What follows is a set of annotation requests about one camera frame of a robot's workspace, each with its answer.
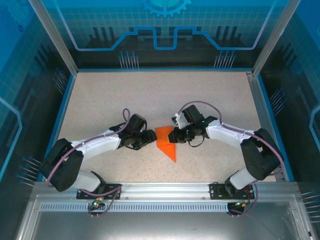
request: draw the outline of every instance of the speckled beige floor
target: speckled beige floor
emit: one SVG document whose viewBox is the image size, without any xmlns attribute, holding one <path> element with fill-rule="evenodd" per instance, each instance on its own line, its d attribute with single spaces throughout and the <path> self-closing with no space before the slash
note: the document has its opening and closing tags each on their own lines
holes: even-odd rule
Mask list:
<svg viewBox="0 0 320 240">
<path fill-rule="evenodd" d="M 245 72 L 81 72 L 59 138 L 74 141 L 98 135 L 123 122 L 123 108 L 144 117 L 149 129 L 171 126 L 171 117 L 192 100 L 218 107 L 225 123 L 260 128 Z M 207 106 L 197 104 L 197 108 L 204 117 L 218 117 Z M 213 182 L 224 181 L 245 166 L 240 151 L 216 140 L 207 139 L 197 148 L 177 144 L 176 157 L 174 163 L 154 142 L 139 151 L 121 148 L 102 153 L 82 168 L 99 173 L 107 182 Z"/>
</svg>

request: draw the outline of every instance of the black bracket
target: black bracket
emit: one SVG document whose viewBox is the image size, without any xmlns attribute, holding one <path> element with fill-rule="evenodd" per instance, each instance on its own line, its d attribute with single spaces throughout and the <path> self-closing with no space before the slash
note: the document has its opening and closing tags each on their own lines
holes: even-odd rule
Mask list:
<svg viewBox="0 0 320 240">
<path fill-rule="evenodd" d="M 245 186 L 243 189 L 236 192 L 233 196 L 231 196 L 226 191 L 225 183 L 214 182 L 209 184 L 209 193 L 211 200 L 247 200 L 248 195 L 244 190 L 248 190 L 250 192 L 250 200 L 255 199 L 254 189 L 252 185 Z"/>
<path fill-rule="evenodd" d="M 106 192 L 110 192 L 112 191 L 113 189 L 117 188 L 117 187 L 121 187 L 122 185 L 121 184 L 106 184 L 104 186 L 104 193 Z M 109 194 L 109 195 L 106 195 L 104 196 L 104 199 L 105 200 L 112 200 L 115 196 L 115 194 L 117 193 L 117 191 L 114 191 L 113 193 Z M 121 195 L 121 191 L 117 194 L 115 200 L 119 200 L 120 199 L 120 195 Z M 78 189 L 77 193 L 76 193 L 76 199 L 85 199 L 85 200 L 94 200 L 96 199 L 97 197 L 95 196 L 90 196 L 86 193 L 84 193 L 83 191 L 81 191 L 80 189 Z"/>
</svg>

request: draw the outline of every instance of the orange triangular piece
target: orange triangular piece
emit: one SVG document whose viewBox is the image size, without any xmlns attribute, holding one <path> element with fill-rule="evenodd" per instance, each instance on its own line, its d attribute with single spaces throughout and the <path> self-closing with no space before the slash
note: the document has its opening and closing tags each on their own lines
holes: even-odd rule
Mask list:
<svg viewBox="0 0 320 240">
<path fill-rule="evenodd" d="M 157 127 L 155 129 L 156 146 L 176 163 L 176 145 L 170 143 L 168 139 L 168 135 L 173 129 L 172 126 Z"/>
<path fill-rule="evenodd" d="M 174 143 L 170 143 L 170 145 L 158 146 L 158 148 L 164 152 L 169 158 L 171 158 L 175 163 L 176 159 L 176 145 Z"/>
</svg>

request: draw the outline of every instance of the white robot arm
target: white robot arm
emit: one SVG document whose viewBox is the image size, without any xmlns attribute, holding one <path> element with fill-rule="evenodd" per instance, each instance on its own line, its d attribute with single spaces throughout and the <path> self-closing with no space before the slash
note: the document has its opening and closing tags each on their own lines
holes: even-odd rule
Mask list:
<svg viewBox="0 0 320 240">
<path fill-rule="evenodd" d="M 137 114 L 121 129 L 124 124 L 85 140 L 59 139 L 42 161 L 40 172 L 59 192 L 78 188 L 94 194 L 104 193 L 106 182 L 95 172 L 80 170 L 82 163 L 103 152 L 122 147 L 139 150 L 157 140 L 156 133 L 147 130 L 147 121 Z"/>
<path fill-rule="evenodd" d="M 184 109 L 182 114 L 185 119 L 178 113 L 172 118 L 177 127 L 168 136 L 171 143 L 186 143 L 195 136 L 203 136 L 203 139 L 219 140 L 242 151 L 245 167 L 225 181 L 225 188 L 230 195 L 253 182 L 264 180 L 281 164 L 271 149 L 256 139 L 267 142 L 281 155 L 265 129 L 245 130 L 224 124 L 213 116 L 204 118 L 194 105 Z"/>
</svg>

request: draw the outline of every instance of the purple cable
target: purple cable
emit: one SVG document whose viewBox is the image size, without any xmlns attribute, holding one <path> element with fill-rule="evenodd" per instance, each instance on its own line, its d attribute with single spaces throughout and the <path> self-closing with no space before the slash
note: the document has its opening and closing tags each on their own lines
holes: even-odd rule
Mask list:
<svg viewBox="0 0 320 240">
<path fill-rule="evenodd" d="M 228 130 L 231 130 L 231 131 L 235 131 L 237 133 L 240 133 L 240 134 L 245 134 L 245 135 L 248 135 L 250 137 L 253 137 L 255 139 L 257 139 L 258 141 L 262 142 L 264 145 L 266 145 L 273 153 L 274 155 L 278 158 L 279 162 L 280 162 L 280 165 L 281 165 L 281 169 L 275 173 L 271 173 L 269 176 L 275 176 L 275 175 L 278 175 L 278 174 L 281 174 L 284 169 L 285 169 L 285 163 L 284 163 L 284 160 L 282 159 L 282 157 L 280 156 L 280 154 L 268 143 L 266 142 L 265 140 L 263 140 L 261 137 L 259 136 L 256 136 L 250 132 L 246 132 L 246 131 L 242 131 L 242 130 L 239 130 L 239 129 L 236 129 L 236 128 L 233 128 L 233 127 L 230 127 L 230 126 L 226 126 L 223 124 L 222 122 L 222 113 L 221 111 L 216 108 L 215 106 L 213 106 L 212 104 L 208 103 L 208 102 L 205 102 L 205 101 L 199 101 L 199 100 L 195 100 L 195 101 L 190 101 L 190 102 L 187 102 L 185 105 L 182 106 L 182 108 L 178 111 L 178 114 L 181 113 L 181 111 L 188 105 L 190 104 L 196 104 L 196 103 L 199 103 L 199 104 L 205 104 L 205 105 L 208 105 L 210 107 L 212 107 L 214 110 L 217 111 L 217 113 L 219 114 L 219 121 L 220 121 L 220 124 L 222 125 L 222 127 L 224 127 L 225 129 L 228 129 Z"/>
<path fill-rule="evenodd" d="M 129 111 L 129 109 L 127 109 L 127 108 L 123 109 L 123 111 L 122 111 L 122 115 L 123 115 L 124 119 L 126 120 L 126 118 L 125 118 L 125 111 L 128 112 L 128 119 L 130 119 L 130 111 Z M 105 134 L 105 135 L 94 136 L 94 137 L 92 137 L 92 138 L 89 138 L 89 139 L 81 142 L 80 144 L 78 144 L 77 146 L 73 147 L 72 149 L 70 149 L 65 155 L 63 155 L 63 156 L 61 157 L 61 159 L 58 161 L 58 163 L 54 166 L 54 168 L 53 168 L 52 171 L 50 172 L 50 174 L 49 174 L 49 176 L 48 176 L 48 178 L 47 178 L 47 180 L 46 180 L 46 185 L 47 185 L 48 187 L 50 187 L 49 184 L 50 184 L 50 180 L 51 180 L 52 176 L 55 174 L 56 170 L 57 170 L 58 167 L 61 165 L 61 163 L 62 163 L 73 151 L 75 151 L 76 149 L 78 149 L 78 148 L 81 147 L 82 145 L 89 143 L 90 141 L 93 141 L 93 140 L 96 140 L 96 139 L 105 138 L 105 137 L 110 137 L 110 136 L 112 136 L 112 135 L 115 135 L 115 134 L 120 133 L 121 131 L 123 131 L 123 130 L 126 128 L 126 126 L 128 125 L 128 123 L 129 123 L 129 121 L 126 120 L 124 126 L 123 126 L 120 130 L 115 131 L 115 132 L 112 132 L 112 133 L 109 133 L 109 134 Z"/>
<path fill-rule="evenodd" d="M 245 213 L 242 213 L 242 212 L 237 211 L 237 210 L 231 210 L 232 212 L 235 212 L 235 213 L 238 213 L 238 214 L 240 213 L 241 216 L 245 216 L 245 215 L 249 214 L 254 209 L 254 207 L 256 206 L 257 201 L 258 201 L 258 187 L 257 187 L 257 185 L 255 183 L 253 183 L 252 185 L 255 187 L 255 199 L 254 199 L 254 202 L 253 202 L 252 206 L 250 207 L 250 209 L 248 211 L 246 211 Z"/>
<path fill-rule="evenodd" d="M 111 202 L 110 202 L 110 204 L 109 204 L 109 206 L 106 208 L 106 210 L 105 211 L 103 211 L 102 213 L 100 213 L 99 214 L 99 216 L 102 216 L 102 215 L 104 215 L 104 214 L 106 214 L 108 211 L 109 211 L 109 209 L 111 208 L 111 206 L 112 206 L 112 204 L 114 203 L 114 201 L 115 201 L 115 199 L 116 199 L 116 197 L 117 197 L 117 195 L 118 195 L 118 193 L 120 192 L 120 189 L 121 189 L 121 187 L 120 186 L 118 186 L 117 188 L 115 188 L 115 189 L 113 189 L 113 190 L 111 190 L 111 191 L 109 191 L 109 192 L 106 192 L 106 193 L 104 193 L 104 194 L 91 194 L 91 192 L 89 192 L 89 191 L 86 191 L 86 190 L 83 190 L 83 189 L 81 189 L 81 191 L 83 191 L 84 193 L 86 193 L 86 194 L 88 194 L 88 193 L 90 193 L 91 194 L 91 196 L 93 196 L 93 195 L 97 195 L 96 197 L 102 197 L 102 196 L 105 196 L 105 195 L 108 195 L 108 194 L 111 194 L 111 193 L 113 193 L 113 192 L 115 192 L 116 191 L 116 193 L 115 193 L 115 195 L 114 195 L 114 197 L 112 198 L 112 200 L 111 200 Z M 90 205 L 89 206 L 89 208 L 88 208 L 88 214 L 91 214 L 91 215 L 93 215 L 92 214 L 92 212 L 91 212 L 91 207 L 92 207 L 92 205 Z"/>
</svg>

